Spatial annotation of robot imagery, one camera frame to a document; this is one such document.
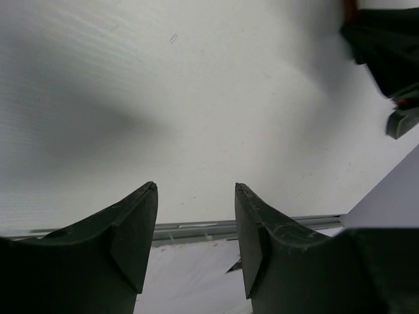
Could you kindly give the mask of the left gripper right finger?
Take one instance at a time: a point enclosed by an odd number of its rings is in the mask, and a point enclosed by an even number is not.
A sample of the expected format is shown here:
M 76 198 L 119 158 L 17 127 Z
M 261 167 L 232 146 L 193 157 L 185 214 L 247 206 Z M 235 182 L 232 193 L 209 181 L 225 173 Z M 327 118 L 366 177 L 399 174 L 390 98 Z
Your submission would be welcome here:
M 234 206 L 254 313 L 418 312 L 416 228 L 357 228 L 329 237 L 242 183 Z

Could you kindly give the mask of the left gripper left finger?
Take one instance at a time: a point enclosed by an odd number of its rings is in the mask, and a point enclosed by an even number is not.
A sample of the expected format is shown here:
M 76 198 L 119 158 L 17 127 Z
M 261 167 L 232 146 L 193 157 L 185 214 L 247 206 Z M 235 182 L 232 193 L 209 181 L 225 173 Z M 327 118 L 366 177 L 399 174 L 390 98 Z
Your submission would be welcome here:
M 1 239 L 2 313 L 132 313 L 158 209 L 153 182 L 42 238 Z

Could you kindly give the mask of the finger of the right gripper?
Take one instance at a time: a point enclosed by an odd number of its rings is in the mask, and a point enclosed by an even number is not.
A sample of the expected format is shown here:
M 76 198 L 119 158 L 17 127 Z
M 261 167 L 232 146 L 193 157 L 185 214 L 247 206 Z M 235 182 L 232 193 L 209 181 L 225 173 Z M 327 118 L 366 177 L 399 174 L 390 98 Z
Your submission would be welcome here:
M 342 36 L 355 61 L 365 64 L 384 96 L 418 97 L 418 9 L 361 9 Z
M 399 139 L 418 124 L 418 108 L 409 110 L 395 110 L 388 118 L 386 135 Z

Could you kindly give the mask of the dark red lipstick tube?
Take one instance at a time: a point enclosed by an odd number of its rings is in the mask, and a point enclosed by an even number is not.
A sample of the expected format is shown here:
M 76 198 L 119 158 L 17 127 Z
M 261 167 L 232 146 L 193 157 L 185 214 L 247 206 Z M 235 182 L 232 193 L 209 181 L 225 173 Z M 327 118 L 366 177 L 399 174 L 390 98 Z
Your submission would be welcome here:
M 393 101 L 395 106 L 398 109 L 404 110 L 410 105 L 410 101 L 408 99 L 397 99 Z

